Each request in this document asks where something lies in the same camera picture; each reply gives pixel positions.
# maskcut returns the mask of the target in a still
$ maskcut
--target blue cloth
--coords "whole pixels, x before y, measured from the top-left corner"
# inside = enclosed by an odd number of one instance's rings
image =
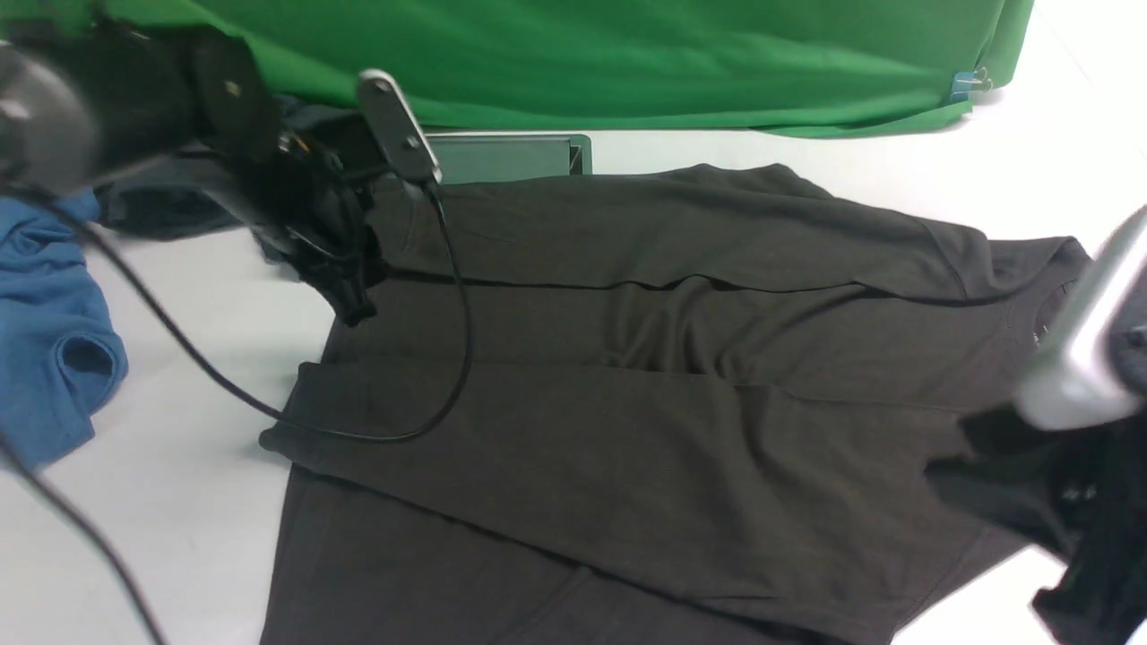
[[[91,191],[61,208],[92,222]],[[127,372],[124,343],[75,233],[48,212],[0,200],[0,429],[29,467],[93,436],[91,415]]]

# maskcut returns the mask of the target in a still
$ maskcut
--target white table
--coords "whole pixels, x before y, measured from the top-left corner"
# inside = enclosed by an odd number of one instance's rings
[[[1062,0],[1045,5],[1062,8]],[[915,137],[806,141],[754,132],[592,132],[596,173],[786,163],[833,193],[976,226],[994,238],[1071,234],[1092,252],[1147,203],[1147,156],[1037,15],[1016,81],[963,124]],[[125,244],[192,339],[282,405],[331,314],[279,280],[243,231]],[[288,464],[256,445],[267,422],[208,381],[99,257],[131,359],[97,436],[47,471],[111,537],[174,644],[250,645],[266,607]],[[945,600],[897,645],[1046,645],[1027,605],[1060,567],[1027,551]],[[0,473],[0,642],[141,644],[103,562]]]

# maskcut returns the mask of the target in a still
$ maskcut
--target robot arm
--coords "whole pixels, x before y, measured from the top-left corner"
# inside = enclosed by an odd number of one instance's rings
[[[1147,620],[1147,208],[1076,285],[1013,404],[963,419],[975,459],[929,465],[947,504],[1068,570],[1032,606],[1063,645],[1123,645]]]
[[[0,181],[65,195],[202,142],[218,169],[202,178],[212,199],[280,251],[340,320],[375,313],[366,289],[385,266],[365,223],[368,193],[345,177],[389,172],[423,191],[440,180],[391,77],[360,76],[356,118],[376,148],[364,173],[286,127],[250,48],[212,26],[104,17],[79,37],[38,21],[9,32],[0,47]]]

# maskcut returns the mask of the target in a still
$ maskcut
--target green fabric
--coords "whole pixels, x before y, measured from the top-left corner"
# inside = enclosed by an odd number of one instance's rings
[[[426,125],[934,130],[952,76],[1012,79],[1033,0],[111,0],[244,36],[272,85],[348,104],[390,71]],[[58,2],[57,5],[68,5]],[[0,8],[33,6],[0,0]]]

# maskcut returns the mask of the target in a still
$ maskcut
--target wire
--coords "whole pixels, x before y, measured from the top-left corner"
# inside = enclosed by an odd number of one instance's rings
[[[107,241],[103,240],[97,233],[89,230],[84,223],[79,222],[71,216],[68,211],[55,205],[53,199],[37,191],[31,191],[26,188],[15,188],[5,187],[0,189],[0,196],[9,196],[30,205],[42,208],[44,210],[50,212],[55,217],[60,218],[64,224],[70,226],[76,234],[81,238],[85,242],[91,243],[96,249],[100,250],[104,257],[111,262],[112,266],[124,277],[125,280],[132,286],[135,293],[143,300],[159,322],[167,329],[167,333],[175,340],[180,348],[198,365],[206,375],[216,382],[219,387],[227,390],[232,396],[242,401],[247,405],[257,410],[258,412],[274,419],[275,421],[283,423],[286,426],[292,426],[295,428],[318,433],[320,435],[361,441],[365,443],[397,443],[403,441],[409,441],[418,436],[421,436],[438,425],[450,414],[450,412],[458,404],[458,399],[462,396],[462,390],[466,389],[466,383],[470,376],[470,370],[474,366],[474,316],[470,312],[470,298],[469,293],[466,288],[466,281],[462,279],[462,272],[458,265],[458,257],[454,252],[454,244],[450,238],[450,225],[446,222],[446,208],[442,203],[442,197],[438,195],[437,191],[428,189],[426,191],[430,203],[434,205],[435,211],[438,216],[438,228],[442,231],[443,243],[446,248],[446,258],[450,261],[451,273],[453,274],[454,283],[458,286],[459,301],[462,305],[462,326],[465,334],[466,348],[462,352],[462,365],[459,368],[458,378],[454,381],[454,387],[451,389],[450,395],[446,401],[442,404],[437,412],[435,412],[429,419],[423,423],[416,426],[415,428],[395,435],[372,435],[367,433],[352,433],[343,430],[334,430],[330,428],[323,428],[319,426],[312,426],[310,423],[303,423],[299,421],[294,421],[288,419],[282,412],[275,410],[274,407],[263,403],[250,393],[237,386],[234,381],[223,375],[200,351],[196,349],[195,344],[187,337],[187,335],[179,328],[179,325],[172,320],[167,311],[159,304],[155,295],[143,285],[139,274],[124,261],[124,258],[114,249]]]
[[[67,497],[33,473],[28,466],[24,466],[24,463],[16,456],[16,450],[8,443],[3,434],[3,428],[0,428],[0,453],[3,453],[5,458],[11,464],[11,467],[16,469],[16,474],[24,480],[29,488],[44,498],[48,506],[63,515],[103,555],[103,559],[108,561],[108,565],[116,573],[116,577],[119,578],[119,584],[127,592],[132,601],[132,607],[134,607],[140,620],[143,621],[143,627],[147,629],[148,636],[151,637],[151,642],[155,645],[166,645],[167,640],[163,637],[163,632],[159,631],[159,623],[155,620],[151,608],[148,607],[147,599],[143,597],[143,592],[140,591],[139,583],[132,577],[131,572],[127,570],[127,565],[116,553],[116,550],[111,547],[108,538],[103,537],[99,529],[92,524],[92,521],[85,518]]]
[[[454,244],[450,239],[450,225],[446,222],[446,208],[442,203],[442,197],[436,187],[427,187],[423,192],[430,200],[430,203],[434,205],[438,216],[438,227],[442,231],[443,243],[446,248],[446,257],[450,261],[450,269],[454,278],[454,283],[458,286],[458,295],[462,305],[462,324],[466,349],[463,350],[462,365],[459,370],[458,379],[454,381],[454,387],[451,389],[450,395],[446,397],[446,401],[442,404],[438,411],[423,423],[408,432],[384,436],[334,430],[330,428],[322,428],[287,419],[282,412],[263,403],[247,390],[224,376],[213,365],[211,365],[211,363],[203,357],[198,349],[195,348],[187,335],[184,334],[182,329],[179,328],[179,325],[172,320],[167,311],[162,304],[159,304],[159,301],[156,300],[155,295],[151,294],[151,292],[143,285],[143,281],[140,280],[139,275],[124,261],[124,258],[97,233],[89,230],[83,222],[72,217],[71,213],[64,209],[57,207],[50,195],[38,191],[5,186],[0,188],[0,196],[11,197],[50,212],[72,228],[77,236],[99,249],[100,252],[103,254],[112,266],[115,266],[116,270],[124,277],[124,279],[127,280],[139,297],[147,304],[155,317],[159,319],[159,322],[163,324],[179,347],[187,352],[192,360],[195,362],[195,364],[198,365],[198,367],[219,387],[227,390],[243,403],[282,425],[292,426],[302,430],[313,432],[341,440],[360,441],[366,443],[397,443],[419,437],[438,427],[458,404],[458,399],[462,396],[462,390],[466,388],[466,382],[469,379],[470,370],[474,366],[474,317],[470,312],[470,298],[466,288],[466,281],[462,279],[462,272],[458,266],[458,257],[454,252]],[[0,453],[2,453],[5,458],[11,463],[16,474],[24,480],[29,488],[44,498],[44,500],[52,508],[63,515],[63,518],[67,519],[77,531],[83,534],[84,537],[86,537],[88,542],[91,542],[96,550],[100,551],[108,565],[115,572],[116,576],[119,578],[119,583],[127,592],[127,596],[132,601],[132,606],[134,607],[140,620],[143,621],[143,625],[147,628],[147,632],[150,636],[151,642],[155,645],[166,645],[166,639],[159,630],[158,622],[155,620],[151,609],[148,607],[147,600],[143,597],[139,584],[127,570],[123,558],[116,552],[115,549],[112,549],[111,544],[100,534],[91,520],[85,518],[84,514],[68,500],[68,498],[56,491],[50,484],[48,484],[19,460],[15,449],[8,443],[2,428],[0,428]]]

